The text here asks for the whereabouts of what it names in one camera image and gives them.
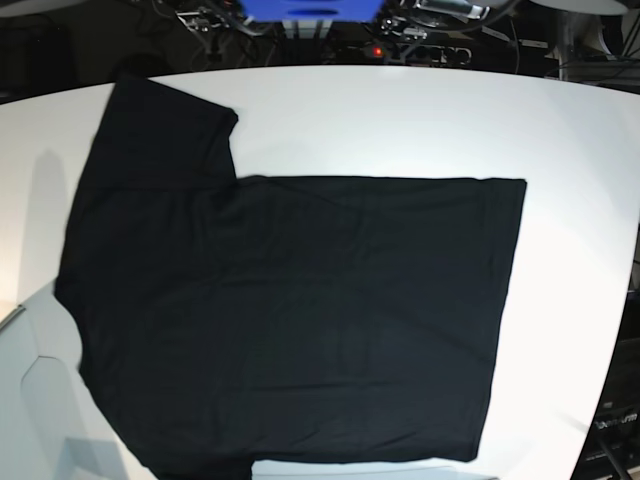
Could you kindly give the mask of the black equipment case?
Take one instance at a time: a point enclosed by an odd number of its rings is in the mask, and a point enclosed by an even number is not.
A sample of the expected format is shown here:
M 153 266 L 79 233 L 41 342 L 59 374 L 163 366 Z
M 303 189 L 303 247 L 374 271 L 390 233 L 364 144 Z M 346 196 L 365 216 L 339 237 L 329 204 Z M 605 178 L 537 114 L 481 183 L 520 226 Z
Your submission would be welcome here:
M 619 341 L 572 477 L 630 479 L 639 470 L 639 340 Z

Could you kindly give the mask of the blue plastic box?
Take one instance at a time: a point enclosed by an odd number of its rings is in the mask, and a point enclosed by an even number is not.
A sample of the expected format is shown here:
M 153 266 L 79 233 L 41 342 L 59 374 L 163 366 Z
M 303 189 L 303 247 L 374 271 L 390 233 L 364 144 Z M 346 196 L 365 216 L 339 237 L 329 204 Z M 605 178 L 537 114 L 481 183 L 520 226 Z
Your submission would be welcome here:
M 331 20 L 369 22 L 383 0 L 241 0 L 247 15 L 259 22 Z

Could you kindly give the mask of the black T-shirt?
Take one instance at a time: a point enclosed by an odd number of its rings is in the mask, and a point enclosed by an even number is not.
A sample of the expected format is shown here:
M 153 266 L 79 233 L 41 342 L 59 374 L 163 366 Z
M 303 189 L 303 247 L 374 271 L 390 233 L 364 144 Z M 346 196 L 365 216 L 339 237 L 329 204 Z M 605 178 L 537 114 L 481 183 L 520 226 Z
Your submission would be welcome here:
M 160 479 L 475 459 L 526 182 L 238 178 L 237 120 L 112 90 L 54 288 L 101 413 Z

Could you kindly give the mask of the black power strip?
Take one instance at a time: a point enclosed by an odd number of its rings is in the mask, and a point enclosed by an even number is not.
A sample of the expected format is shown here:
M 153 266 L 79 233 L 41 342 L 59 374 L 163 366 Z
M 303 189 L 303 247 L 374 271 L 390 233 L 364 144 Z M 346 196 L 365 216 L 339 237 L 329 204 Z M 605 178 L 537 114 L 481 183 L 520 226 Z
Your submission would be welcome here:
M 401 43 L 392 47 L 379 44 L 348 46 L 338 59 L 346 63 L 417 66 L 430 68 L 467 68 L 472 52 L 468 48 Z

